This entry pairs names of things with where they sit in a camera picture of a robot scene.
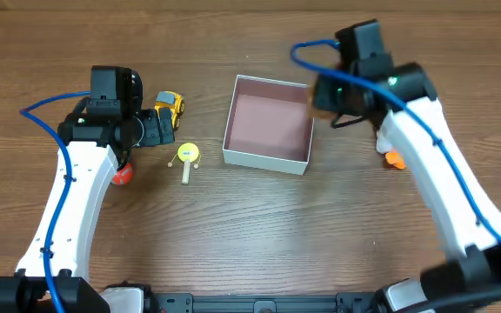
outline orange object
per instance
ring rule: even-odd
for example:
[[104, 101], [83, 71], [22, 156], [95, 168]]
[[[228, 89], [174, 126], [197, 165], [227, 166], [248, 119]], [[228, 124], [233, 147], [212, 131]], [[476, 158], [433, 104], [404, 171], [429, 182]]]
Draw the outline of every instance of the orange object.
[[397, 151], [392, 150], [391, 152], [386, 153], [385, 156], [386, 156], [386, 162], [388, 164], [391, 164], [400, 170], [405, 169], [405, 161], [401, 157], [401, 155], [399, 153], [397, 153]]
[[117, 186], [123, 186], [130, 182], [132, 178], [132, 166], [130, 163], [127, 163], [122, 170], [118, 171], [111, 182]]

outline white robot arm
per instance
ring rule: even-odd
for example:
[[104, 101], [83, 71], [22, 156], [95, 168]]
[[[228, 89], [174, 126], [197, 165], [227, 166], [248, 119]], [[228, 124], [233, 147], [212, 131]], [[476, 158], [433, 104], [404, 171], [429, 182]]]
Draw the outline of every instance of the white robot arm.
[[[481, 212], [501, 235], [501, 212], [486, 195], [453, 140], [439, 100], [431, 101], [428, 97], [422, 97], [408, 102], [407, 107], [444, 141]], [[392, 149], [403, 155], [415, 176], [424, 203], [432, 212], [448, 259], [466, 257], [465, 251], [472, 245], [479, 250], [486, 250], [497, 244], [496, 238], [478, 223], [442, 151], [432, 144], [426, 131], [404, 111], [388, 112], [378, 131], [378, 152], [390, 152]]]
[[[71, 142], [67, 150], [73, 164], [75, 181], [70, 186], [52, 237], [51, 271], [53, 276], [57, 276], [59, 270], [70, 270], [71, 276], [82, 277], [89, 282], [92, 237], [105, 192], [116, 173], [117, 158], [110, 146], [98, 147], [94, 142]], [[17, 271], [24, 270], [26, 276], [44, 276], [43, 253], [40, 248], [64, 187], [65, 161], [61, 150], [57, 156], [56, 178], [42, 222], [26, 254], [17, 265]]]

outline black mount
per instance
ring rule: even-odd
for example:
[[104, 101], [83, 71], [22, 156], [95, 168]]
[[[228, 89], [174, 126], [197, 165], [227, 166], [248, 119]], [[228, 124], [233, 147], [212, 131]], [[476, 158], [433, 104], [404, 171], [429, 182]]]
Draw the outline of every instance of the black mount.
[[[501, 245], [487, 250], [476, 246], [466, 249], [467, 257], [449, 261], [421, 273], [420, 282], [424, 295], [437, 300], [469, 291], [491, 290], [501, 285]], [[475, 308], [500, 301], [501, 298], [486, 298], [479, 303], [442, 308], [438, 313], [472, 312]]]
[[[67, 312], [110, 312], [100, 295], [81, 277], [70, 277], [69, 270], [61, 270], [54, 281]], [[26, 277], [24, 270], [0, 276], [0, 313], [53, 313], [51, 299], [41, 300], [46, 290], [45, 277]]]
[[175, 142], [171, 111], [142, 110], [142, 101], [143, 83], [135, 70], [92, 66], [90, 96], [77, 104], [57, 132], [65, 144], [93, 141], [100, 147], [109, 145], [120, 163], [133, 146]]
[[372, 292], [345, 292], [335, 296], [193, 296], [156, 294], [158, 312], [167, 313], [365, 313], [375, 307]]
[[[391, 54], [385, 51], [377, 20], [340, 30], [335, 37], [339, 41], [341, 56], [338, 70], [370, 80], [405, 102], [421, 97], [437, 98], [434, 86], [420, 65], [394, 66]], [[319, 110], [338, 113], [339, 117], [368, 118], [376, 126], [382, 123], [388, 110], [400, 110], [369, 90], [323, 75], [317, 78], [312, 103]]]

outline cardboard box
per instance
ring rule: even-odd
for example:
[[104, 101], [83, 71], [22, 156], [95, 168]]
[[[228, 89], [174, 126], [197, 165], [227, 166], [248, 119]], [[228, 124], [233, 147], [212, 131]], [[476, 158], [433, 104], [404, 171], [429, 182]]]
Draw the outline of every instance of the cardboard box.
[[313, 120], [302, 83], [237, 75], [224, 137], [224, 161], [303, 175]]

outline wood grain surface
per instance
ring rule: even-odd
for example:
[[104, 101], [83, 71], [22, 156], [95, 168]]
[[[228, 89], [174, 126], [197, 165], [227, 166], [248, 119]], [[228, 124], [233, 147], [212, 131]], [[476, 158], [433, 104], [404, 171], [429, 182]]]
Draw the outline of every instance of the wood grain surface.
[[0, 10], [501, 12], [501, 0], [0, 0]]
[[[425, 67], [459, 147], [501, 209], [499, 12], [0, 11], [0, 276], [13, 273], [34, 236], [57, 162], [56, 144], [18, 110], [89, 89], [93, 64], [136, 69], [145, 107], [160, 90], [186, 98], [177, 143], [136, 150], [133, 182], [108, 190], [90, 260], [97, 290], [128, 279], [197, 295], [335, 294], [376, 290], [443, 262], [411, 173], [383, 167], [367, 124], [316, 123], [304, 176], [223, 162], [236, 74], [312, 83], [291, 63], [291, 45], [373, 17], [396, 63]], [[337, 60], [326, 49], [304, 56]], [[36, 114], [55, 128], [74, 103]], [[182, 186], [181, 164], [166, 164], [189, 141], [203, 159]]]

